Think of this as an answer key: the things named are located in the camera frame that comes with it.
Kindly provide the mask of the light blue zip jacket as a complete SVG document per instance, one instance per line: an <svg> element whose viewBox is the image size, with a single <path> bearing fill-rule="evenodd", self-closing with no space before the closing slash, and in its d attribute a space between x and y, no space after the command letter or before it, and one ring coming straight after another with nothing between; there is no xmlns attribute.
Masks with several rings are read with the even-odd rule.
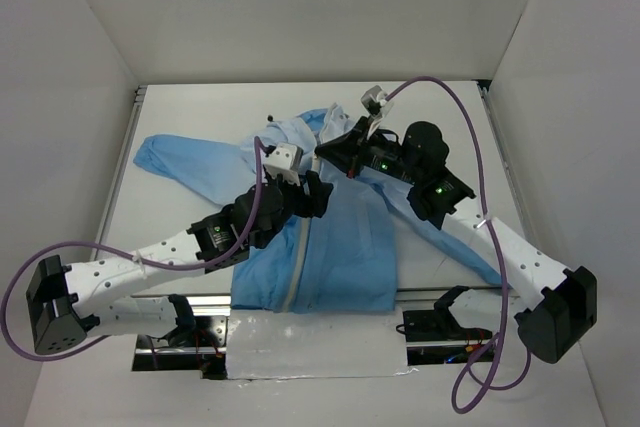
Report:
<svg viewBox="0 0 640 427"><path fill-rule="evenodd" d="M299 170L305 172L318 144L354 124L340 106L332 105L270 122L238 144L158 134L142 142L133 162L224 206L255 183L255 138L265 145L299 146ZM394 218L483 281L500 284L499 274L471 248L416 217L406 200L407 185L381 174L349 180L327 162L319 173L333 186L327 212L308 228L292 217L266 248L252 249L234 267L233 308L297 314L393 310L398 288Z"/></svg>

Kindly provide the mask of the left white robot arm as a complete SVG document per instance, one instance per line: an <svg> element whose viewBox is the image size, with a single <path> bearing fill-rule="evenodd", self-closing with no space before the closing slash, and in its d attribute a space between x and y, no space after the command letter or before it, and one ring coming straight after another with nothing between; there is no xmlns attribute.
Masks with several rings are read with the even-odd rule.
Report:
<svg viewBox="0 0 640 427"><path fill-rule="evenodd" d="M332 191L314 171L298 183L268 176L220 212L152 246L88 263L64 264L57 255L40 260L26 291L36 354L56 356L89 337L129 333L189 343L197 322L184 296L153 300L138 293L248 260L291 217L322 217Z"/></svg>

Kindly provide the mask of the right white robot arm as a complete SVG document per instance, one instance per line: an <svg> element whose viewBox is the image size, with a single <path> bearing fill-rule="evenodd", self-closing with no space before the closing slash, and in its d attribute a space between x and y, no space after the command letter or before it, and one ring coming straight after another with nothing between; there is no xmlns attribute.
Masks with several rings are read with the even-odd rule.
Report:
<svg viewBox="0 0 640 427"><path fill-rule="evenodd" d="M518 337L539 360L557 363L594 326L595 276L584 267L570 270L485 212L484 195L447 168L449 147L436 125L414 122L393 141L362 117L315 152L350 178L374 172L406 184L386 196L392 207L441 252L517 293L524 307L514 316Z"/></svg>

